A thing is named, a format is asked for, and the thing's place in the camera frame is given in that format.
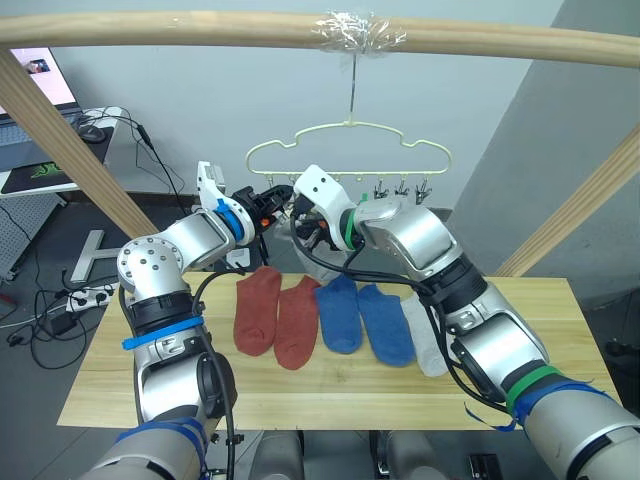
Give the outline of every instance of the white sock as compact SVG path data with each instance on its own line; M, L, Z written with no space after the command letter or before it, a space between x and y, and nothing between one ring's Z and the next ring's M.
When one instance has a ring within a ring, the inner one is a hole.
M447 372L447 365L442 358L438 343L436 342L436 336L429 322L429 317L427 317L427 312L420 303L418 295L414 293L411 297L400 303L407 323L409 323L411 339L416 349L416 357L418 358L420 370L422 370L422 373L427 377L439 377L445 374ZM447 334L449 356L453 357L451 340L451 337Z

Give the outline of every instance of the power strip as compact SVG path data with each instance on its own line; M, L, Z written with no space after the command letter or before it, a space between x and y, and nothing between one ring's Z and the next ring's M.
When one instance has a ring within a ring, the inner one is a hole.
M81 312L88 308L107 305L118 291L119 283L86 287L73 292L67 299L67 312Z

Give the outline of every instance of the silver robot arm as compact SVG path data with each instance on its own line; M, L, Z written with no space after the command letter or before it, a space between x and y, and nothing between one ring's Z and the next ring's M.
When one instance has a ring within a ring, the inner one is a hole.
M131 240L118 255L120 302L133 334L123 348L133 351L139 426L122 434L83 480L202 478L217 425L208 419L225 416L236 401L231 367L213 350L200 315L204 306L194 302L182 275L253 241L292 189L255 194L245 187L227 197L220 170L208 162L198 165L197 185L202 208Z
M403 197L356 206L315 165L294 192L294 217L322 214L338 248L364 242L403 264L427 313L455 335L452 351L480 396L523 426L559 479L640 478L640 420L551 367L540 339L431 211Z

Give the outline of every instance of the clear tape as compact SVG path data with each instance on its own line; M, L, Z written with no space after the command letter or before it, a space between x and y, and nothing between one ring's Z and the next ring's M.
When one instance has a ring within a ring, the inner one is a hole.
M367 18L349 12L329 12L316 22L313 33L325 41L323 50L375 55L397 47L407 40L407 33L389 28L388 18Z

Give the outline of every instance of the computer mouse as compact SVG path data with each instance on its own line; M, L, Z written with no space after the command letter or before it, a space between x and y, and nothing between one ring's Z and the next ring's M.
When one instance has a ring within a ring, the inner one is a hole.
M95 125L81 125L78 135L86 143L102 143L107 139L107 134Z

